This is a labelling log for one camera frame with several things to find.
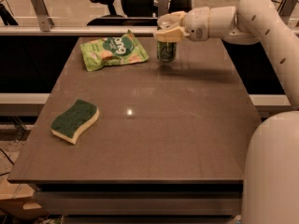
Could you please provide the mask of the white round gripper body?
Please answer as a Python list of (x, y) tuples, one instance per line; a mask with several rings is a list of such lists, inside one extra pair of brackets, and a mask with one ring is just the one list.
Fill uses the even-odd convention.
[(209, 39), (209, 7), (198, 7), (189, 11), (183, 21), (186, 37), (193, 42)]

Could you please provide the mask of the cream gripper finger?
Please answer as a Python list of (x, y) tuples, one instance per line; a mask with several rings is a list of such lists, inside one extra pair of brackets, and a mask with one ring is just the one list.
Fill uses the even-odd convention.
[(176, 11), (165, 14), (157, 20), (157, 24), (160, 28), (166, 29), (173, 26), (181, 26), (186, 16), (185, 11)]
[(189, 36), (185, 29), (180, 26), (159, 29), (153, 35), (157, 41), (166, 43), (177, 43)]

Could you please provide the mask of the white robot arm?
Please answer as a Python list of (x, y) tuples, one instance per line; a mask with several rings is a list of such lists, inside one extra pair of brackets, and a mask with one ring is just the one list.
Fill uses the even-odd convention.
[(258, 45), (266, 63), (251, 67), (261, 91), (282, 89), (292, 110), (262, 122), (249, 142), (241, 224), (299, 224), (299, 38), (271, 0), (239, 0), (235, 7), (198, 7), (158, 19), (161, 42), (209, 38)]

